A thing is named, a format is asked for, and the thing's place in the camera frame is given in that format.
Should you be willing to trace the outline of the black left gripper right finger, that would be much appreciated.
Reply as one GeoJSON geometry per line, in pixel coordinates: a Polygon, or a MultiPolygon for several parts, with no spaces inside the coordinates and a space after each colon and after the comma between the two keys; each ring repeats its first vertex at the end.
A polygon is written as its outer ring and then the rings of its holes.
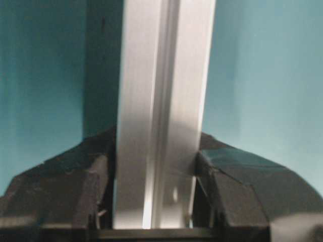
{"type": "Polygon", "coordinates": [[[202,134],[193,225],[220,241],[322,241],[322,196],[285,166],[202,134]]]}

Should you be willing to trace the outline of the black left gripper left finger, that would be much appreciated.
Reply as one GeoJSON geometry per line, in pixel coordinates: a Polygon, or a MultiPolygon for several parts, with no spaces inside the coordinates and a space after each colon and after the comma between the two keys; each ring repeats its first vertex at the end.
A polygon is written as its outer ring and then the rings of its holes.
{"type": "Polygon", "coordinates": [[[116,128],[12,178],[1,196],[1,241],[86,240],[110,229],[116,128]]]}

